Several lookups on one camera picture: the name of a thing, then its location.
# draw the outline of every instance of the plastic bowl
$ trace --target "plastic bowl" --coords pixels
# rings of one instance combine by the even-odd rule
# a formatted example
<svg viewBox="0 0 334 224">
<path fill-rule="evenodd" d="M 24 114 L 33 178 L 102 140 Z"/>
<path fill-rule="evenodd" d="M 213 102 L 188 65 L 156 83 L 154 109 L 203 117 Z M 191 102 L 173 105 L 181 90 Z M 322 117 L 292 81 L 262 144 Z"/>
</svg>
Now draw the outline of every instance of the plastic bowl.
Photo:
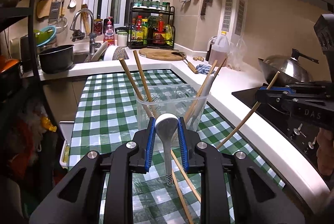
<svg viewBox="0 0 334 224">
<path fill-rule="evenodd" d="M 49 29 L 52 30 L 52 33 L 50 33 L 51 36 L 50 36 L 49 34 L 46 34 L 46 33 L 45 33 L 45 32 L 46 32 L 47 30 L 49 30 Z M 56 37 L 56 30 L 57 30 L 57 28 L 56 28 L 56 26 L 54 26 L 54 25 L 44 27 L 44 28 L 40 31 L 41 33 L 40 33 L 39 35 L 36 35 L 36 41 L 37 41 L 37 42 L 42 41 L 42 43 L 39 43 L 39 44 L 37 45 L 37 47 L 42 47 L 42 46 L 48 44 L 49 42 L 51 42 L 52 40 L 54 40 L 54 38 Z"/>
</svg>

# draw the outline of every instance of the black gas stove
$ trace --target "black gas stove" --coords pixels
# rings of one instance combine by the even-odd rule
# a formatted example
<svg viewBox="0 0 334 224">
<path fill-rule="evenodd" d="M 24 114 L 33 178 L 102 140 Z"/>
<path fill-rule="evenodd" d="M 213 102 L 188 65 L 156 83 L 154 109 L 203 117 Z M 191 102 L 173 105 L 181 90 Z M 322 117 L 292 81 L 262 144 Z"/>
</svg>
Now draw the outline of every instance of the black gas stove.
<svg viewBox="0 0 334 224">
<path fill-rule="evenodd" d="M 256 103 L 255 93 L 259 87 L 233 92 L 232 95 L 252 108 Z M 290 117 L 285 110 L 281 109 L 279 105 L 271 106 L 268 104 L 261 104 L 256 113 L 260 115 L 265 121 L 270 123 L 278 132 L 280 132 L 294 147 L 312 164 L 318 171 L 317 163 L 317 149 L 319 145 L 316 136 L 319 132 L 319 127 L 305 123 L 303 121 Z M 334 186 L 334 175 L 323 176 L 326 184 L 330 189 Z"/>
</svg>

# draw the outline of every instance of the blue cloth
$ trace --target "blue cloth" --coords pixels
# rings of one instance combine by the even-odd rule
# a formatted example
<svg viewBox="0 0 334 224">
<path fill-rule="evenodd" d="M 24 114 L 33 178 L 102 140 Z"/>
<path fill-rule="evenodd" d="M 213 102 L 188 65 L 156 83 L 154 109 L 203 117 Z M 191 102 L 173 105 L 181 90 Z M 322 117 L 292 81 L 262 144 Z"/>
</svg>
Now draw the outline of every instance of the blue cloth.
<svg viewBox="0 0 334 224">
<path fill-rule="evenodd" d="M 199 73 L 208 75 L 208 73 L 211 69 L 211 66 L 206 66 L 204 64 L 200 64 L 200 65 L 196 66 L 196 69 Z"/>
</svg>

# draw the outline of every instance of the ventilation cover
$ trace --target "ventilation cover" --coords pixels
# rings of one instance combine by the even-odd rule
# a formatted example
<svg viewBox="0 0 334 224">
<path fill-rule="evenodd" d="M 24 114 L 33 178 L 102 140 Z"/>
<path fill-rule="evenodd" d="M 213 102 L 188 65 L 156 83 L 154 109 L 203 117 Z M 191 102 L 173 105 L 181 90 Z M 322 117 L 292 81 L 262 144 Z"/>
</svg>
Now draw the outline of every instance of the ventilation cover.
<svg viewBox="0 0 334 224">
<path fill-rule="evenodd" d="M 243 28 L 243 14 L 245 11 L 245 2 L 243 0 L 239 1 L 239 10 L 238 10 L 238 17 L 237 17 L 237 24 L 235 27 L 235 34 L 241 35 L 241 30 Z"/>
<path fill-rule="evenodd" d="M 228 32 L 231 24 L 233 0 L 226 0 L 222 31 Z"/>
</svg>

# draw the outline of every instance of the plastic bag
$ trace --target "plastic bag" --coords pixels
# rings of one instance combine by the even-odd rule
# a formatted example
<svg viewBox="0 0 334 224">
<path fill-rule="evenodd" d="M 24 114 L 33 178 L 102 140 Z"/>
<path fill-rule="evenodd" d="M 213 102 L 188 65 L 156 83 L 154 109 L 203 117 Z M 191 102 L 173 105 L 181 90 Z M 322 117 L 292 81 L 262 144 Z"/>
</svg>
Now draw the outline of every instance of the plastic bag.
<svg viewBox="0 0 334 224">
<path fill-rule="evenodd" d="M 229 69 L 241 71 L 243 65 L 243 57 L 245 56 L 246 52 L 247 46 L 242 38 L 240 38 L 236 44 L 230 42 L 226 66 Z"/>
</svg>

